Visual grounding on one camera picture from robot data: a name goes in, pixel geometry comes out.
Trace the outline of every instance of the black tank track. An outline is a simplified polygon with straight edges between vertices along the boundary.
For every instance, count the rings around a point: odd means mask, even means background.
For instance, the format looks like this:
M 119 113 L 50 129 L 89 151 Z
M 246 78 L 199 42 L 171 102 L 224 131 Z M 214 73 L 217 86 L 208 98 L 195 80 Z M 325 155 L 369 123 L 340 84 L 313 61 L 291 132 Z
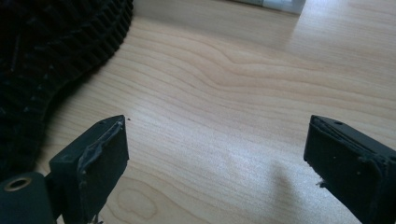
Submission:
M 133 0 L 0 0 L 0 181 L 31 171 L 52 98 L 109 59 Z

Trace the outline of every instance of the light wood surface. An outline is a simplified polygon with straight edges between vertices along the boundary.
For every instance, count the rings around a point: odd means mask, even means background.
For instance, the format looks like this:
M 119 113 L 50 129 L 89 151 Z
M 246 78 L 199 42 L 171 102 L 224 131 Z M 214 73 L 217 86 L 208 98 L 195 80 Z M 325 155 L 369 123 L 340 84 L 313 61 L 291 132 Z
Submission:
M 123 114 L 131 159 L 105 223 L 359 223 L 303 160 L 312 114 L 396 148 L 396 2 L 307 0 L 300 17 L 135 0 L 120 50 L 53 114 L 38 170 Z

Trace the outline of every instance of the screw hole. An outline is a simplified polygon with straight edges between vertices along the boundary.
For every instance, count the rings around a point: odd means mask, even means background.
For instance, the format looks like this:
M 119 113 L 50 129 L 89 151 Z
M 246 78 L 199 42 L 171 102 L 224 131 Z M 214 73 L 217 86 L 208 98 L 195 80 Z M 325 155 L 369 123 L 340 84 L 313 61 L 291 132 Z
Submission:
M 25 188 L 26 186 L 28 186 L 30 183 L 32 182 L 32 178 L 29 177 L 20 177 L 17 179 L 12 180 L 11 182 L 9 182 L 5 187 L 4 190 L 5 191 L 17 191 L 20 189 Z

